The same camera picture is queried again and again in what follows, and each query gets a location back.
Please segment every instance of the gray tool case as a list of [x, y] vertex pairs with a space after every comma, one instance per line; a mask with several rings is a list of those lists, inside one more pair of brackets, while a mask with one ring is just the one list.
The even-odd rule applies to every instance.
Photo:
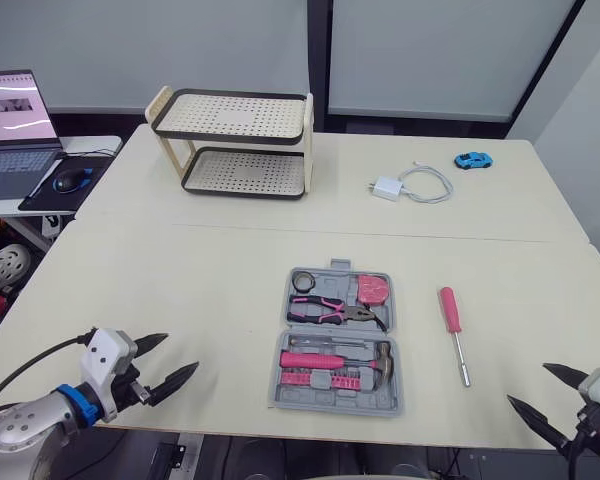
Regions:
[[[296, 290], [292, 279], [297, 272], [310, 273], [315, 284], [310, 279], [304, 279], [308, 284], [306, 288], [301, 286], [302, 291]], [[389, 295], [384, 303], [369, 307], [384, 323], [386, 333], [375, 321], [349, 320], [334, 325], [300, 323], [288, 319], [289, 312], [309, 316], [334, 312], [321, 305], [292, 303], [291, 297], [295, 295], [340, 299], [347, 306], [365, 308], [358, 301], [360, 275], [382, 278], [389, 286]], [[272, 405], [330, 413], [398, 416], [403, 407], [403, 393], [397, 345], [388, 336], [396, 321], [391, 278], [384, 273], [352, 271], [348, 260], [332, 260], [329, 269], [294, 268], [287, 279], [285, 293], [283, 319], [290, 328], [281, 334], [276, 349], [270, 389]], [[387, 345], [393, 358], [392, 374], [379, 384], [382, 370], [361, 366], [360, 361], [366, 363], [375, 360], [379, 351]], [[350, 363], [358, 363], [358, 366], [345, 365], [337, 369], [283, 368], [281, 362], [284, 352], [345, 357], [354, 361]]]

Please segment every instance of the mouse pad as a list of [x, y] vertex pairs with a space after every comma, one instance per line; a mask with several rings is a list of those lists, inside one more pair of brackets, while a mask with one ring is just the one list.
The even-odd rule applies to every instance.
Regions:
[[[18, 210], [67, 210], [76, 211], [87, 198], [100, 177], [113, 162], [113, 157], [69, 157], [64, 159], [42, 185], [18, 205]], [[91, 182], [70, 193], [58, 193], [53, 189], [53, 179], [61, 172], [75, 168], [92, 168]]]

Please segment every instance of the pink screwdriver handle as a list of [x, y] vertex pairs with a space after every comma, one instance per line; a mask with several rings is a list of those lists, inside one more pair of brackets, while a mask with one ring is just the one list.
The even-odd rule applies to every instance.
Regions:
[[453, 290], [449, 287], [444, 287], [440, 290], [440, 300], [442, 301], [442, 309], [447, 320], [447, 330], [451, 333], [461, 332], [460, 316], [458, 315], [458, 306], [456, 305], [456, 297], [453, 295]]
[[319, 353], [282, 352], [280, 366], [283, 368], [321, 368], [335, 370], [344, 367], [344, 358]]

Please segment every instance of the laptop keyboard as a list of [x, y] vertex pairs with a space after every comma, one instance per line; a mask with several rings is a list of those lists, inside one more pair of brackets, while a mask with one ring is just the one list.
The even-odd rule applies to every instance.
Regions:
[[37, 172], [52, 158], [54, 151], [0, 152], [0, 173]]

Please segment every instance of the red screwdriver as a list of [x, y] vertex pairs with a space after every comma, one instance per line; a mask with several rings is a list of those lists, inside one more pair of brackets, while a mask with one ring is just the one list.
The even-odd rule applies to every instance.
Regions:
[[460, 316], [458, 315], [458, 306], [456, 305], [456, 298], [453, 295], [453, 290], [450, 287], [444, 287], [440, 290], [440, 300], [442, 301], [442, 309], [444, 310], [444, 316], [447, 320], [447, 330], [449, 333], [453, 333], [456, 339], [456, 347], [458, 349], [458, 357], [460, 358], [460, 370], [462, 372], [464, 386], [470, 387], [471, 380], [469, 379], [469, 370], [467, 370], [467, 365], [464, 363], [464, 355], [462, 355], [462, 347], [460, 346], [460, 338], [458, 337], [458, 333], [462, 331], [462, 328], [460, 328]]

